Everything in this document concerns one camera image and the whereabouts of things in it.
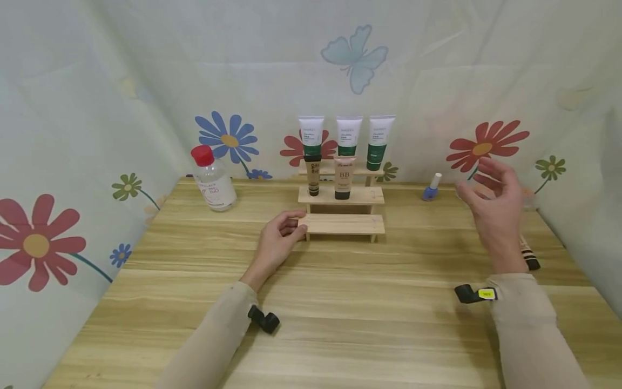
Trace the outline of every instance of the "red flower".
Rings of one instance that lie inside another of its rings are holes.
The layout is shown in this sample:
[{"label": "red flower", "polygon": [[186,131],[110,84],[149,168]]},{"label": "red flower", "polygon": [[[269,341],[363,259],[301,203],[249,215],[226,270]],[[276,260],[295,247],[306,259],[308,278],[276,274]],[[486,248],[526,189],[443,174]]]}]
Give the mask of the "red flower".
[{"label": "red flower", "polygon": [[57,253],[78,253],[86,247],[81,237],[68,237],[52,240],[80,219],[75,209],[66,209],[52,223],[48,223],[54,205],[54,197],[49,194],[39,196],[32,209],[32,226],[24,209],[12,199],[0,200],[0,248],[18,250],[0,262],[0,285],[10,285],[30,270],[34,263],[35,272],[28,288],[41,291],[52,273],[61,285],[67,285],[66,274],[74,276],[78,272],[75,263]]},{"label": "red flower", "polygon": [[462,152],[457,152],[447,157],[448,161],[459,159],[458,162],[452,165],[452,169],[456,169],[462,165],[460,171],[464,173],[471,170],[480,157],[490,157],[490,154],[509,157],[516,154],[518,147],[505,146],[510,143],[522,141],[529,136],[528,131],[522,131],[508,136],[519,124],[521,124],[520,120],[514,120],[503,127],[502,121],[496,121],[488,128],[488,122],[484,122],[475,129],[475,142],[463,138],[454,140],[449,145],[449,148],[452,150],[461,150]]},{"label": "red flower", "polygon": [[[335,153],[335,149],[337,148],[336,141],[326,141],[328,138],[328,131],[322,131],[322,158],[323,159],[333,159],[333,154]],[[289,164],[294,167],[300,166],[300,161],[304,155],[304,150],[302,149],[302,133],[298,130],[298,138],[295,138],[291,135],[287,135],[283,141],[285,145],[290,149],[281,150],[281,155],[284,157],[295,157],[289,161]]]}]

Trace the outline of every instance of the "clear plastic bottle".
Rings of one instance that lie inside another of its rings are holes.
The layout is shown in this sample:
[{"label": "clear plastic bottle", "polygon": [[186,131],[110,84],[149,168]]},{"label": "clear plastic bottle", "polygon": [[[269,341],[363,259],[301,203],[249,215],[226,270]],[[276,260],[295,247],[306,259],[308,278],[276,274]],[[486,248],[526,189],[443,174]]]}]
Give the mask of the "clear plastic bottle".
[{"label": "clear plastic bottle", "polygon": [[197,166],[193,175],[205,201],[216,212],[230,209],[238,199],[225,164],[214,158],[209,146],[197,146],[190,151]]}]

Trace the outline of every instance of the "green and white tube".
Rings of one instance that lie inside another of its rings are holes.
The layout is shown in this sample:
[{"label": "green and white tube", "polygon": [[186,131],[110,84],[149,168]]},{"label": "green and white tube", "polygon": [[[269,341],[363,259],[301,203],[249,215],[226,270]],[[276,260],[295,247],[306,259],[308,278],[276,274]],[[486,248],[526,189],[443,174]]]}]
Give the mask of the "green and white tube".
[{"label": "green and white tube", "polygon": [[361,131],[362,116],[337,116],[337,154],[353,156]]},{"label": "green and white tube", "polygon": [[383,163],[387,139],[393,126],[395,115],[369,117],[369,146],[367,147],[367,169],[380,170]]},{"label": "green and white tube", "polygon": [[302,132],[302,148],[306,156],[322,155],[324,116],[298,116]]}]

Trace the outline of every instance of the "wood grain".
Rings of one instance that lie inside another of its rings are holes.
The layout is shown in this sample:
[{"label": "wood grain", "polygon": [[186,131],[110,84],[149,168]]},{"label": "wood grain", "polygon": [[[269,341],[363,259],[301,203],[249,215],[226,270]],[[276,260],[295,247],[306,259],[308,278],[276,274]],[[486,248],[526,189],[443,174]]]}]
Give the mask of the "wood grain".
[{"label": "wood grain", "polygon": [[311,234],[372,235],[384,233],[382,215],[336,215],[308,213],[299,223],[308,226]]},{"label": "wood grain", "polygon": [[334,185],[320,185],[320,193],[317,196],[309,194],[308,185],[301,185],[298,191],[298,202],[301,204],[374,205],[384,204],[384,195],[382,188],[378,186],[353,185],[349,199],[337,200]]},{"label": "wood grain", "polygon": [[[307,174],[307,166],[305,164],[300,164],[300,168],[298,168],[298,174]],[[332,159],[322,159],[320,162],[320,176],[334,176],[335,175],[335,161]],[[365,162],[357,162],[354,168],[355,176],[374,176],[381,177],[384,176],[384,170],[380,169],[377,171],[371,171],[365,167]]]},{"label": "wood grain", "polygon": [[[246,269],[263,225],[300,208],[300,182],[235,182],[239,204],[209,211],[182,179],[50,377],[48,389],[152,388],[217,296]],[[486,303],[458,303],[490,265],[453,189],[384,185],[386,234],[299,243],[261,291],[281,319],[251,327],[224,389],[501,388]],[[523,235],[535,273],[593,388],[622,387],[622,326],[536,212]]]}]

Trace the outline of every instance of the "hand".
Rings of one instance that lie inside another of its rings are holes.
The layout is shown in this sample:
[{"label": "hand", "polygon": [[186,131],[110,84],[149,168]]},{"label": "hand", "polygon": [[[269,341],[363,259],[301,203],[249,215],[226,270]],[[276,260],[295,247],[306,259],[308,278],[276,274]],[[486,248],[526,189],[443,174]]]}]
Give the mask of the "hand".
[{"label": "hand", "polygon": [[266,280],[285,262],[296,242],[305,238],[307,226],[298,225],[298,220],[294,218],[306,214],[303,210],[283,211],[266,224],[261,230],[255,257],[240,281],[259,292]]},{"label": "hand", "polygon": [[478,173],[473,179],[491,189],[496,198],[488,200],[466,182],[458,184],[458,194],[473,212],[481,243],[493,261],[493,272],[527,273],[519,242],[523,198],[518,177],[508,165],[486,157],[480,158],[478,171],[492,178]]}]

